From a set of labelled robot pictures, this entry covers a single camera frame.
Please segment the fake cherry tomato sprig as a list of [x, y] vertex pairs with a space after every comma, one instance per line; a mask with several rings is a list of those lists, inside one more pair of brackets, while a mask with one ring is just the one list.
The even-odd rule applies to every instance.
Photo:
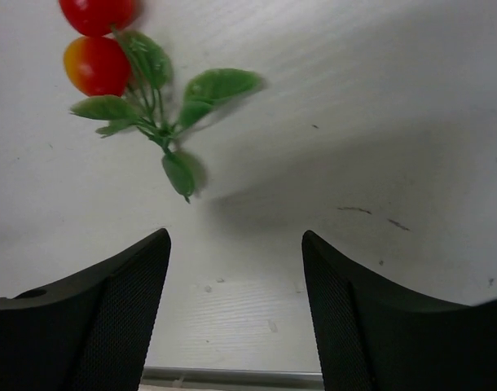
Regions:
[[161, 165], [173, 189], [189, 200], [200, 188], [199, 163], [179, 146], [183, 135], [222, 106], [260, 90], [263, 78], [249, 70], [212, 68], [194, 76], [178, 114], [166, 108], [174, 69], [165, 50], [134, 30], [141, 1], [61, 1], [59, 8], [79, 34], [65, 49], [64, 71], [85, 95], [70, 113], [103, 122], [108, 138], [136, 129], [163, 152]]

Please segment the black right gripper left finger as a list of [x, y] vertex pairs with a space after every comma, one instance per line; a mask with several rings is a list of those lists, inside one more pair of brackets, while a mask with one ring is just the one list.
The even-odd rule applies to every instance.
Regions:
[[0, 390], [137, 390], [169, 266], [159, 229], [66, 278], [0, 297]]

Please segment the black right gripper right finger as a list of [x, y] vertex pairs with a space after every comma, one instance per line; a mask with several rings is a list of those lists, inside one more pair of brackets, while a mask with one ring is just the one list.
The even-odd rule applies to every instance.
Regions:
[[497, 299], [429, 297], [307, 231], [306, 290], [327, 390], [497, 390]]

